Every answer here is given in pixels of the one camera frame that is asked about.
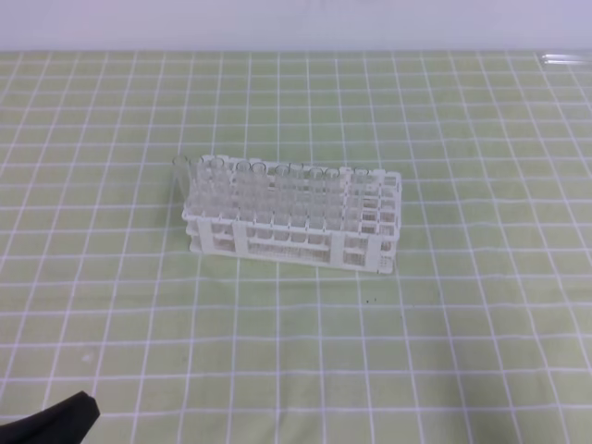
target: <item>test tube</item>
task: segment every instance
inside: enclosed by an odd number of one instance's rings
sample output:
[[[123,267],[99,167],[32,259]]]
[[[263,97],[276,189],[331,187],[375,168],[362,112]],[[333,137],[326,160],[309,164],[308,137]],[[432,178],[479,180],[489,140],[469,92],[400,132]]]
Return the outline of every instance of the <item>test tube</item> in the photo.
[[[275,224],[288,225],[290,209],[292,204],[292,193],[290,190],[290,167],[278,165],[275,169]]]
[[[240,220],[253,220],[254,208],[251,198],[251,163],[241,160],[236,166],[236,192],[239,200]]]
[[[192,211],[201,215],[210,199],[210,179],[207,171],[207,164],[203,157],[189,160],[189,171],[191,178],[190,194]]]
[[[323,218],[323,207],[322,206],[311,206],[309,208],[310,217],[308,220],[308,227],[314,229],[323,229],[324,218]]]
[[[293,227],[306,227],[306,206],[302,203],[296,203],[292,207],[290,224]],[[292,240],[295,242],[304,242],[306,240],[305,233],[292,233]]]
[[[331,206],[325,211],[327,229],[339,231],[341,229],[341,207]]]
[[[325,203],[323,190],[325,188],[325,171],[318,166],[313,166],[308,171],[308,192],[310,194],[310,205],[323,206]]]
[[[187,156],[180,154],[173,158],[173,174],[183,195],[183,201],[186,201],[191,191],[191,174]]]
[[[326,207],[341,206],[341,178],[339,170],[327,168],[323,175],[325,179]]]
[[[267,198],[269,180],[267,177],[267,166],[263,162],[255,162],[251,165],[253,172],[253,191],[257,200]]]
[[[366,168],[356,167],[353,169],[353,174],[351,175],[353,194],[359,196],[361,200],[365,197],[369,177],[370,171]]]
[[[356,232],[360,224],[360,212],[357,208],[346,208],[345,210],[345,224],[346,231]]]
[[[294,202],[304,198],[304,164],[290,163],[290,188],[294,194]]]

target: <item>glass test tube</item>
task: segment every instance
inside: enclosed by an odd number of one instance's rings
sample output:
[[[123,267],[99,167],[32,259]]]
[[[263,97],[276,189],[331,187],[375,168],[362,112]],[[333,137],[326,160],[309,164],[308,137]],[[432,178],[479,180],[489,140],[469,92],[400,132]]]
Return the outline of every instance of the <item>glass test tube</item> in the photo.
[[[325,221],[327,229],[340,230],[341,229],[341,207],[331,206],[325,211]]]
[[[310,197],[311,212],[315,206],[323,206],[325,204],[324,188],[325,180],[322,168],[318,166],[312,167],[308,171],[308,192]]]
[[[186,201],[191,191],[191,174],[187,156],[180,154],[173,158],[173,174],[183,196],[183,201]]]
[[[255,199],[257,222],[270,224],[272,206],[268,195],[267,166],[263,162],[256,162],[251,165],[251,171],[253,172],[253,197]]]
[[[314,229],[323,229],[324,218],[323,218],[323,207],[322,206],[311,206],[309,208],[309,220],[308,227]]]
[[[366,194],[366,186],[370,177],[370,171],[366,168],[354,168],[351,175],[351,185],[353,195],[358,196],[360,200],[364,200]]]
[[[204,158],[190,159],[189,171],[191,178],[190,195],[192,211],[195,215],[201,215],[210,199],[210,180]]]
[[[295,203],[305,199],[304,164],[290,163],[290,188],[293,192]]]
[[[275,169],[276,185],[274,202],[274,224],[288,225],[290,218],[290,209],[292,204],[292,192],[290,189],[290,167],[286,165],[278,165]]]
[[[210,169],[211,192],[208,205],[209,216],[217,217],[224,213],[228,204],[228,172],[224,159],[214,157],[208,162]]]
[[[342,206],[339,170],[336,168],[327,168],[323,177],[325,179],[326,208]]]
[[[290,224],[293,227],[306,227],[306,206],[303,203],[296,203],[292,207]],[[292,233],[292,240],[295,242],[304,242],[306,240],[305,233]]]
[[[236,167],[236,187],[239,198],[240,220],[253,220],[254,218],[254,200],[252,197],[251,163],[242,160]]]

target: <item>green table surface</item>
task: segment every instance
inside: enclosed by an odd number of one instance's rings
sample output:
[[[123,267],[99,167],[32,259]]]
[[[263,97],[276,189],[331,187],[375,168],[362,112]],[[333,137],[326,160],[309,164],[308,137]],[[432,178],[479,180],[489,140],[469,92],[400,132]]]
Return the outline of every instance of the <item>green table surface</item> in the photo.
[[[189,253],[174,155],[403,177],[397,271]],[[592,69],[531,53],[0,54],[0,424],[86,443],[584,444]]]

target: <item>cutting mat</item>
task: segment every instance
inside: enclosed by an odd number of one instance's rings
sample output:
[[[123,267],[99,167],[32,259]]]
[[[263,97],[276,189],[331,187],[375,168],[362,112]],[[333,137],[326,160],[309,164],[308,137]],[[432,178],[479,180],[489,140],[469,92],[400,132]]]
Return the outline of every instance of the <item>cutting mat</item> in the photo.
[[[530,53],[0,54],[0,422],[587,443],[591,98]],[[179,152],[400,171],[397,273],[189,253]]]

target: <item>white grid line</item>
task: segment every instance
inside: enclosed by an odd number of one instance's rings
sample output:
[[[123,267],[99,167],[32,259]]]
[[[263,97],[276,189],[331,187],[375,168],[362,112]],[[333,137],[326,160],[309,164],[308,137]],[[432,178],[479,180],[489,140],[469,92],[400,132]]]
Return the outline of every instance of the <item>white grid line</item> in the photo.
[[[186,91],[186,99],[185,99],[185,109],[183,109],[183,123],[185,123],[187,121],[187,105],[189,103],[189,94],[191,91],[191,82],[193,79],[193,68],[195,67],[195,54],[191,55],[191,64],[190,64],[190,72],[189,72],[189,77],[187,78],[187,91]],[[181,154],[181,149],[182,149],[182,140],[183,140],[183,129],[181,130],[181,133],[179,135],[179,144],[177,146],[177,154]],[[172,193],[175,192],[174,187],[177,186],[177,183],[173,184],[173,190],[171,190],[171,198],[172,198]],[[173,205],[170,205],[171,208],[169,209],[169,211],[173,211]],[[202,258],[200,257],[198,259],[197,262],[197,276],[200,276],[200,273],[202,271]],[[195,293],[193,295],[193,307],[191,309],[191,329],[190,329],[190,336],[193,338],[195,336],[195,316],[197,313],[197,307],[198,307],[198,303],[199,303],[199,291],[200,291],[200,282],[199,280],[195,281]],[[155,311],[155,305],[153,307],[151,307],[151,310],[154,312]],[[193,345],[190,345],[189,347],[189,354],[188,354],[188,358],[187,358],[187,379],[185,380],[185,394],[183,396],[183,404],[181,407],[181,414],[179,415],[179,427],[177,429],[177,444],[181,444],[181,440],[182,440],[182,434],[183,434],[183,421],[185,420],[185,413],[183,412],[185,409],[187,409],[187,402],[189,400],[189,390],[190,390],[190,386],[191,386],[191,366],[193,364]]]
[[[74,72],[76,69],[76,66],[78,65],[79,60],[78,58],[75,60],[73,67],[72,67],[72,71],[70,73],[70,77],[68,78],[68,84],[66,85],[66,88],[64,89],[64,95],[62,96],[62,98],[60,99],[60,104],[63,103],[64,98],[66,96],[66,91],[68,90],[68,86],[70,84],[70,82],[73,79],[74,76]],[[101,78],[101,74],[103,74],[103,72],[105,71],[105,67],[108,63],[108,55],[105,55],[105,60],[103,62],[103,65],[101,67],[101,73],[99,74],[99,79]],[[92,96],[92,104],[94,103],[94,99],[96,98],[96,93],[97,93],[97,89],[94,90],[93,96]],[[83,134],[86,132],[86,123],[88,122],[89,116],[90,116],[91,112],[89,111],[86,114],[86,118],[84,119],[84,125],[82,126],[82,131],[80,132],[80,139],[79,142],[82,140],[83,138]],[[57,121],[57,116],[58,114],[55,114],[54,117],[54,121]],[[74,170],[74,166],[76,165],[76,160],[78,158],[78,155],[80,153],[80,146],[77,146],[76,152],[74,153],[74,160],[72,161],[69,169],[68,169],[68,177],[66,178],[66,183],[64,184],[64,188],[62,189],[60,196],[59,196],[59,204],[57,205],[58,210],[56,211],[56,215],[55,215],[55,219],[58,218],[59,215],[59,209],[62,207],[62,205],[64,204],[64,199],[66,197],[66,191],[68,189],[68,185],[70,183],[71,177],[72,177],[72,172]],[[40,263],[43,263],[43,261],[45,260],[45,257],[47,255],[47,250],[49,249],[49,244],[51,242],[51,238],[53,237],[53,231],[50,230],[50,233],[47,236],[47,246],[45,248],[44,251],[44,255],[42,256],[42,258],[40,259]],[[77,280],[77,278],[80,277],[80,270],[81,270],[81,263],[79,265],[79,270],[77,271],[76,276],[74,277],[74,281]],[[76,284],[74,284],[74,286],[72,286],[72,291],[70,292],[70,295],[68,297],[68,306],[66,308],[66,312],[64,314],[64,321],[62,323],[62,329],[60,331],[60,337],[59,337],[59,342],[61,343],[64,340],[64,337],[66,335],[66,329],[68,327],[68,320],[69,320],[69,316],[70,316],[70,310],[72,308],[72,303],[74,301],[74,295],[75,295],[75,288],[76,288]],[[33,284],[33,287],[31,288],[31,291],[35,291],[35,285]],[[59,360],[59,354],[60,354],[60,347],[57,346],[55,353],[54,353],[54,360],[52,362],[52,369],[51,369],[51,373],[49,376],[49,382],[47,383],[47,388],[45,389],[45,396],[43,397],[43,408],[45,408],[47,406],[47,402],[49,401],[49,396],[50,396],[50,391],[51,391],[51,387],[52,387],[52,378],[54,376],[54,374],[56,373],[56,368],[57,368],[57,362]]]
[[[515,73],[515,71],[513,69],[511,69],[511,72],[512,72],[512,75],[515,78],[517,78],[517,75],[516,75],[516,73]],[[556,99],[555,93],[553,92],[553,88],[549,85],[548,80],[545,79],[545,82],[549,86],[549,90],[551,91],[551,94],[553,95],[553,98]],[[532,110],[531,110],[530,104],[527,103],[527,102],[526,102],[526,108],[528,109],[529,116],[534,120],[534,116],[532,114]],[[566,123],[566,127],[568,129],[568,132],[570,133],[570,136],[573,137],[573,144],[575,145],[576,149],[579,151],[579,148],[577,148],[578,147],[577,140],[574,138],[574,134],[572,133],[572,130],[571,130],[569,124],[567,124],[567,122],[565,122],[565,123]],[[545,140],[543,139],[543,137],[542,137],[542,135],[540,133],[540,130],[538,129],[537,126],[535,126],[535,131],[536,131],[536,135],[541,140],[541,145],[543,146],[543,148],[545,150],[545,153],[548,153],[549,151],[547,149],[547,145],[545,143]],[[572,207],[570,206],[570,202],[568,201],[567,196],[565,194],[565,191],[564,191],[564,189],[563,189],[563,187],[561,185],[561,178],[560,178],[559,174],[557,173],[557,169],[556,169],[555,165],[552,162],[550,162],[550,163],[551,163],[551,170],[553,171],[553,176],[557,180],[557,183],[559,185],[559,189],[560,189],[560,192],[561,192],[561,196],[564,199],[565,206],[567,207],[568,213],[570,215],[570,218],[573,221],[573,226],[575,227],[575,231],[576,231],[576,233],[577,233],[577,235],[579,237],[580,242],[582,242],[582,245],[586,245],[586,241],[584,239],[584,236],[582,235],[582,231],[580,230],[580,228],[579,228],[579,226],[577,224],[577,219],[574,216],[574,213],[572,211]],[[584,161],[582,161],[582,165],[584,166],[584,168],[586,169],[586,171],[588,173],[588,178],[589,179],[592,179],[592,174],[590,174],[590,170],[588,168],[587,163],[584,162]],[[535,220],[536,220],[536,223],[538,224],[538,216],[537,216],[536,213],[535,213]],[[544,236],[543,229],[542,229],[542,227],[540,225],[537,225],[537,228],[538,228],[538,231],[540,232],[540,234],[542,236],[543,245],[547,249],[549,247],[549,245],[548,245],[548,242],[547,242],[547,238]],[[572,304],[571,304],[569,298],[567,297],[567,295],[565,294],[565,290],[563,289],[563,285],[562,285],[561,280],[560,280],[560,276],[561,275],[560,275],[559,270],[557,268],[556,260],[552,256],[552,254],[550,254],[549,250],[547,250],[547,252],[548,252],[549,261],[551,263],[551,267],[553,268],[553,273],[555,274],[555,276],[557,277],[557,279],[560,281],[561,295],[563,296],[563,299],[565,300],[565,304],[567,305],[567,308],[568,308],[568,310],[570,312],[570,317],[572,318],[573,326],[574,326],[575,332],[576,332],[576,334],[578,336],[578,341],[579,341],[579,344],[580,344],[580,349],[581,349],[582,355],[584,356],[584,360],[586,361],[586,365],[588,367],[588,370],[592,373],[592,366],[590,365],[590,361],[589,361],[589,359],[587,357],[587,354],[586,354],[586,346],[584,344],[584,341],[582,340],[580,326],[579,326],[579,323],[577,322],[577,319],[575,317],[574,309],[572,307]],[[584,253],[586,255],[586,258],[588,260],[588,263],[592,266],[592,257],[590,256],[590,249],[584,248]]]
[[[132,66],[135,65],[135,63],[137,62],[138,59],[138,53],[134,54],[133,60],[131,62]],[[131,74],[129,75],[128,78],[128,84],[131,84],[131,80],[132,80],[132,76]],[[121,101],[121,107],[119,108],[119,113],[117,115],[117,124],[115,126],[115,131],[113,132],[113,138],[111,140],[111,147],[109,149],[109,155],[107,157],[107,159],[111,159],[111,157],[113,156],[113,152],[115,151],[116,148],[116,140],[117,140],[117,134],[119,132],[119,126],[118,124],[121,122],[121,117],[123,116],[123,111],[125,109],[125,103],[126,103],[126,99],[127,99],[127,95],[124,94],[124,97]],[[92,210],[92,220],[96,219],[96,213],[98,212],[98,204],[101,200],[101,193],[104,189],[103,184],[106,183],[106,178],[107,178],[107,169],[105,169],[105,172],[103,173],[103,177],[102,177],[102,185],[99,187],[99,193],[97,194],[96,197],[96,201],[95,201],[95,207]],[[131,226],[131,221],[133,218],[133,213],[129,212],[129,218],[128,218],[128,229],[125,231],[126,232],[126,238],[127,239],[128,236],[128,232],[129,232],[129,228]],[[93,232],[92,230],[93,226],[91,226],[91,229],[89,229],[86,240],[85,240],[85,245],[88,244],[88,242],[90,241],[90,236],[91,233]],[[123,251],[125,251],[125,247],[127,246],[127,243],[124,242],[124,248]],[[121,267],[123,265],[123,257],[119,258],[119,264],[117,267],[117,277],[119,277],[119,275],[121,274]],[[105,343],[105,341],[107,341],[108,338],[108,334],[109,334],[109,328],[111,327],[111,316],[113,314],[113,310],[115,308],[115,301],[116,301],[116,297],[117,297],[117,282],[114,283],[113,286],[113,291],[111,292],[111,300],[109,301],[109,309],[107,312],[107,318],[105,321],[105,332],[103,334],[103,343]],[[103,365],[103,357],[105,356],[105,345],[101,344],[101,348],[99,350],[99,357],[98,357],[98,361],[97,361],[97,365],[96,365],[96,371],[94,373],[94,382],[92,383],[92,394],[95,395],[96,394],[96,390],[97,390],[97,385],[98,385],[98,377],[100,375],[101,372],[101,366]]]
[[[483,61],[480,58],[478,59],[478,61],[479,61],[480,67],[483,68]],[[503,127],[503,130],[504,130],[504,135],[506,136],[506,138],[508,138],[508,133],[506,131],[505,126],[502,126],[502,127]],[[479,144],[479,141],[476,138],[476,136],[475,136],[475,142],[477,144]],[[509,139],[508,139],[508,144],[509,144],[509,146],[511,148],[512,156],[514,156],[514,158],[515,158],[514,151],[513,151],[513,148],[512,148],[512,145],[511,145]],[[495,209],[496,209],[496,217],[497,217],[498,221],[501,223],[500,211],[499,211],[499,209],[498,209],[498,207],[496,205],[495,205]],[[505,234],[505,231],[502,231],[502,236],[503,236],[503,239],[504,239],[504,243],[506,245],[509,245],[507,236]],[[518,267],[517,267],[517,265],[516,265],[516,263],[514,261],[513,255],[510,254],[510,257],[511,257],[511,262],[512,262],[512,268],[514,269],[515,273],[518,274]],[[524,300],[524,302],[526,302],[527,299],[526,299],[526,296],[524,294],[524,286],[523,286],[522,280],[521,279],[518,279],[518,283],[519,283],[519,286],[520,286],[520,290],[521,290],[521,293],[522,293],[523,300]],[[536,325],[535,325],[535,320],[534,320],[534,317],[532,315],[532,312],[530,310],[527,310],[527,312],[528,312],[528,317],[529,317],[529,320],[530,320],[531,328],[533,329],[533,331],[537,331],[536,330]],[[540,339],[538,337],[535,337],[535,340],[536,340],[536,345],[538,347],[538,351],[541,354],[541,357],[543,359],[543,363],[545,364],[545,366],[547,368],[549,368],[549,363],[547,361],[547,356],[545,354],[545,351],[543,349],[543,346],[540,343]],[[561,419],[561,429],[562,429],[562,432],[563,432],[563,436],[565,438],[565,442],[568,442],[569,443],[570,442],[570,438],[569,438],[569,433],[568,433],[568,429],[567,429],[567,424],[565,422],[565,417],[564,417],[563,411],[561,410],[561,407],[560,407],[559,395],[558,395],[558,392],[557,392],[557,388],[555,387],[555,383],[554,383],[554,381],[552,379],[552,376],[550,374],[550,371],[548,371],[548,376],[549,376],[549,383],[551,385],[551,389],[553,390],[553,396],[555,397],[555,401],[556,401],[557,406],[559,408],[559,414],[560,414],[560,419]]]
[[[241,275],[241,259],[237,259],[237,276],[235,279],[235,303],[234,303],[234,320],[232,330],[232,352],[230,357],[230,399],[228,400],[228,420],[226,424],[226,443],[230,444],[232,435],[232,414],[236,411],[234,407],[234,383],[236,376],[236,361],[237,361],[237,336],[239,333],[239,296],[241,290],[239,286],[239,276]]]
[[[166,63],[167,63],[167,55],[163,55],[163,59],[160,62],[160,76],[159,76],[158,82],[156,83],[156,89],[154,91],[154,107],[153,107],[152,113],[150,115],[150,125],[148,126],[148,131],[146,133],[146,143],[148,142],[148,140],[150,138],[150,134],[153,130],[152,124],[154,122],[154,115],[156,114],[156,101],[158,100],[158,94],[160,93],[160,82],[162,80],[162,74],[165,71]],[[129,222],[131,222],[131,220],[134,218],[133,208],[138,200],[138,193],[140,191],[140,177],[142,176],[142,171],[144,168],[143,161],[146,159],[146,154],[147,154],[147,148],[144,148],[144,151],[142,154],[142,161],[140,163],[140,173],[138,174],[138,183],[136,184],[136,189],[134,191],[134,196],[133,196],[132,211],[130,211],[130,213],[129,213]],[[173,197],[173,191],[171,190],[169,193],[169,197],[168,197],[169,203],[172,201],[172,197]],[[170,212],[171,212],[170,209],[168,209],[168,211],[166,212],[166,222],[165,222],[166,228],[168,228],[168,225],[170,222]],[[128,244],[128,239],[130,238],[130,232],[131,232],[131,229],[126,233],[126,237],[124,239],[125,245]],[[167,246],[167,230],[165,229],[165,235],[162,240],[161,253],[163,253],[165,251],[166,246]],[[160,275],[162,273],[162,268],[163,268],[163,259],[164,259],[164,255],[161,255],[161,258],[160,258],[160,261],[158,264],[156,285],[154,286],[154,295],[153,295],[153,300],[152,300],[153,310],[150,311],[150,317],[148,319],[148,341],[146,343],[146,346],[144,347],[144,356],[143,356],[143,361],[142,361],[142,372],[140,373],[140,375],[141,375],[140,387],[138,388],[138,397],[136,399],[136,406],[134,409],[135,413],[138,413],[140,411],[140,405],[142,402],[142,389],[143,389],[143,384],[144,384],[144,376],[146,375],[146,365],[148,363],[148,353],[150,351],[149,344],[150,344],[150,339],[152,338],[152,330],[153,330],[153,322],[154,322],[154,307],[156,306],[156,300],[158,298],[158,288],[159,288],[159,282],[160,282]],[[119,271],[117,272],[118,278],[121,275],[122,265],[123,265],[123,261],[121,261],[119,263]],[[131,434],[130,434],[130,443],[131,444],[133,444],[133,442],[135,440],[137,426],[138,426],[138,415],[136,414],[136,416],[134,416],[133,424],[131,427]]]
[[[41,80],[43,78],[43,74],[45,73],[45,71],[49,67],[50,55],[51,55],[51,53],[46,56],[45,63],[43,64],[42,75],[40,76],[39,81],[37,82],[37,84],[35,86],[35,91],[37,91],[39,89],[39,86],[41,85]],[[34,97],[34,94],[31,96],[31,100],[29,101],[29,105],[32,104],[33,97]],[[28,113],[29,113],[29,108],[27,108],[27,110],[25,111],[26,115]],[[15,136],[14,136],[13,143],[10,145],[10,148],[8,149],[8,154],[6,155],[6,157],[9,157],[10,154],[12,153],[12,150],[14,149],[14,147],[17,146],[17,139],[18,139],[18,136],[19,136],[21,130],[22,130],[22,127],[19,127],[17,129],[17,132],[15,133]],[[40,165],[41,165],[41,157],[38,159],[37,163],[35,164],[35,169],[33,170],[33,175],[32,175],[33,178],[37,177],[37,172],[39,171]],[[2,175],[4,174],[5,167],[6,167],[6,164],[3,164],[2,169],[0,170],[0,177],[2,177]],[[25,194],[25,201],[27,201],[27,199],[29,198],[29,195],[31,194],[32,183],[33,182],[31,180],[31,183],[29,184],[29,187],[27,188],[27,191]],[[15,228],[10,233],[10,237],[8,238],[8,243],[6,245],[7,251],[10,250],[10,246],[12,245],[12,242],[15,238],[16,226],[19,224],[19,221],[22,218],[23,213],[24,213],[24,207],[18,211],[17,221],[15,222]],[[57,221],[57,211],[55,212],[54,220],[52,222],[52,228],[55,227],[56,221]],[[47,240],[44,245],[44,248],[43,248],[44,251],[47,250],[48,245],[49,245],[49,240]],[[3,255],[2,262],[0,263],[0,269],[4,268],[5,263],[6,263],[6,258],[7,258],[7,255]],[[40,261],[40,263],[37,266],[37,271],[35,272],[35,276],[37,278],[41,275],[42,266],[43,266],[43,263]],[[27,302],[25,304],[25,310],[24,310],[23,316],[20,319],[20,323],[18,325],[18,333],[17,333],[17,337],[15,338],[15,343],[13,344],[12,351],[10,353],[10,358],[8,360],[8,366],[6,367],[6,376],[9,376],[10,372],[12,371],[12,365],[14,364],[15,356],[17,354],[17,349],[19,347],[20,338],[22,336],[22,331],[24,330],[25,323],[27,321],[27,313],[29,311],[29,308],[31,307],[32,297],[33,297],[33,290],[31,288],[31,290],[29,292],[29,296],[27,297]],[[5,389],[6,389],[6,383],[3,383],[2,386],[0,386],[0,400],[2,399],[2,397],[4,395]]]
[[[397,77],[398,76],[398,74],[397,74],[397,63],[396,63],[394,57],[392,58],[392,65],[393,65],[393,67],[395,69],[395,77]],[[406,121],[405,121],[405,117],[404,116],[403,116],[403,123],[405,123],[405,127],[406,127],[407,125],[406,125]],[[413,160],[414,159],[413,147],[411,146],[411,136],[409,135],[409,131],[408,130],[407,130],[407,136],[408,136],[408,139],[409,139],[409,148],[410,148],[410,152],[411,152],[411,156],[412,156],[412,160]],[[417,166],[415,164],[413,164],[413,169],[415,171],[415,176],[417,176],[418,175],[417,174]],[[422,191],[421,191],[421,188],[420,187],[417,187],[417,192],[419,193],[420,201],[422,201],[423,200],[423,194],[422,194]],[[424,217],[424,220],[427,221],[426,206],[423,203],[421,204],[421,210],[422,210],[422,215]],[[427,231],[427,243],[429,245],[430,251],[433,252],[434,251],[434,242],[432,241],[432,235],[430,234],[430,231],[429,230]],[[444,307],[445,306],[445,302],[444,302],[444,299],[442,297],[442,293],[444,291],[442,289],[442,283],[441,283],[441,281],[439,279],[439,276],[438,276],[438,262],[437,262],[436,256],[434,254],[431,254],[431,259],[432,259],[432,266],[434,267],[434,270],[436,271],[436,275],[437,275],[436,282],[437,282],[437,285],[438,285],[438,297],[440,299],[441,306]],[[449,321],[448,314],[447,314],[446,310],[444,308],[442,308],[442,311],[444,313],[444,322],[446,324],[446,332],[448,334],[450,350],[452,352],[452,363],[454,365],[454,370],[458,372],[459,365],[458,365],[458,360],[456,358],[456,352],[454,351],[454,344],[452,342],[452,333],[451,333],[451,330],[450,330],[450,321]],[[461,377],[460,377],[460,375],[458,373],[456,375],[456,383],[457,383],[457,386],[458,386],[458,389],[459,389],[459,394],[460,394],[460,397],[461,397],[461,405],[462,405],[462,411],[463,411],[464,425],[466,427],[466,434],[467,434],[467,437],[469,438],[469,444],[473,444],[474,443],[474,440],[473,440],[473,430],[471,429],[471,422],[469,420],[469,415],[468,415],[468,412],[466,410],[467,409],[467,406],[466,406],[466,398],[464,397],[463,383],[461,382]]]
[[[249,55],[249,73],[251,74],[251,55]],[[279,107],[279,85],[281,82],[281,63],[280,63],[280,55],[277,55],[277,158],[276,161],[279,163],[279,121],[280,121],[280,107]],[[275,433],[274,433],[274,443],[279,444],[279,425],[281,424],[281,356],[279,350],[279,263],[276,263],[276,426],[275,426]]]
[[[423,65],[424,69],[426,69],[426,63],[425,63],[425,61],[424,61],[423,58],[422,58],[422,65]],[[429,94],[430,94],[430,98],[432,100],[432,105],[434,106],[434,115],[436,116],[436,122],[438,124],[438,131],[439,131],[440,137],[443,137],[442,128],[440,127],[438,116],[437,116],[437,113],[436,113],[436,105],[434,103],[434,96],[433,96],[433,94],[432,94],[431,91],[429,92]],[[450,172],[450,176],[452,177],[452,176],[454,176],[454,174],[452,172],[452,166],[450,165],[450,160],[449,160],[448,154],[446,154],[446,160],[447,160],[448,170]],[[459,209],[459,214],[461,215],[461,223],[464,226],[464,238],[466,240],[467,245],[471,245],[471,236],[470,236],[469,230],[468,230],[468,228],[466,226],[466,221],[465,221],[465,218],[464,218],[463,208],[462,208],[462,205],[461,205],[461,199],[459,197],[459,193],[458,193],[458,190],[456,188],[456,184],[454,182],[452,182],[452,189],[454,191],[454,197],[455,197],[455,199],[457,201],[457,206],[458,206],[458,209]],[[475,252],[474,252],[474,250],[471,250],[470,254],[471,254],[471,263],[473,264],[473,268],[475,270],[475,273],[477,274],[479,268],[477,266],[477,261],[475,259]],[[477,285],[479,287],[479,293],[481,293],[481,300],[483,301],[483,306],[484,307],[487,307],[487,298],[486,298],[486,295],[485,295],[485,290],[483,289],[483,284],[481,282],[481,279],[478,277],[478,275],[477,275],[477,280],[476,281],[477,281]],[[486,317],[487,317],[487,324],[488,324],[488,327],[489,327],[489,331],[491,331],[491,334],[492,335],[495,335],[495,330],[493,328],[493,322],[491,321],[491,314],[490,314],[489,310],[485,310],[485,314],[486,314]],[[503,361],[501,360],[500,347],[498,346],[498,343],[497,343],[496,340],[493,341],[493,347],[494,347],[495,352],[496,352],[496,357],[498,359],[499,368],[503,368]],[[506,398],[508,399],[508,403],[510,404],[510,408],[511,408],[511,412],[512,412],[512,424],[514,426],[514,430],[516,432],[516,436],[518,437],[518,442],[520,444],[522,444],[523,443],[522,432],[520,430],[520,427],[518,426],[518,420],[516,419],[516,412],[514,410],[514,404],[513,404],[513,401],[512,401],[512,395],[510,393],[510,387],[508,386],[508,380],[507,380],[507,378],[506,378],[506,376],[504,374],[502,374],[502,378],[503,378],[503,387],[504,387],[504,390],[505,390],[505,393],[506,393]]]

